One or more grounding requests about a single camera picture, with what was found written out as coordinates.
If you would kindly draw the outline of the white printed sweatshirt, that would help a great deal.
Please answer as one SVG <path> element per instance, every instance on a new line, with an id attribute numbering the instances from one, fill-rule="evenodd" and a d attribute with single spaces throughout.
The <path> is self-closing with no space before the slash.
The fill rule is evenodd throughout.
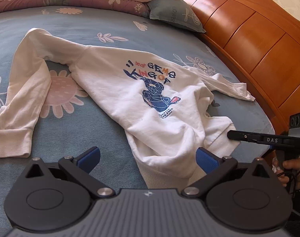
<path id="1" fill-rule="evenodd" d="M 196 163 L 203 147 L 223 157 L 238 146 L 228 139 L 228 117 L 209 117 L 213 91 L 254 101 L 245 83 L 209 76 L 155 54 L 82 45 L 30 29 L 15 51 L 7 99 L 0 109 L 0 158 L 27 157 L 51 87 L 47 61 L 67 65 L 72 78 L 124 130 L 149 188 L 182 190 L 205 175 Z"/>

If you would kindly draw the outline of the orange wooden headboard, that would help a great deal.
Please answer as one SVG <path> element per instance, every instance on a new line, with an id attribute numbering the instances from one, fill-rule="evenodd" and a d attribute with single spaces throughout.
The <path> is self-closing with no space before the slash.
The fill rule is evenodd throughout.
<path id="1" fill-rule="evenodd" d="M 300 21 L 272 0 L 184 0 L 201 39 L 246 82 L 276 133 L 300 112 Z"/>

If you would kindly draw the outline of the grey-green pillow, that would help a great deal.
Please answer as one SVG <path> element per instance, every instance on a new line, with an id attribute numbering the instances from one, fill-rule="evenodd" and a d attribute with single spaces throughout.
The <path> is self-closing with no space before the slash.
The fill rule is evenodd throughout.
<path id="1" fill-rule="evenodd" d="M 201 21 L 183 0 L 152 0 L 147 3 L 152 20 L 160 20 L 175 27 L 205 33 Z"/>

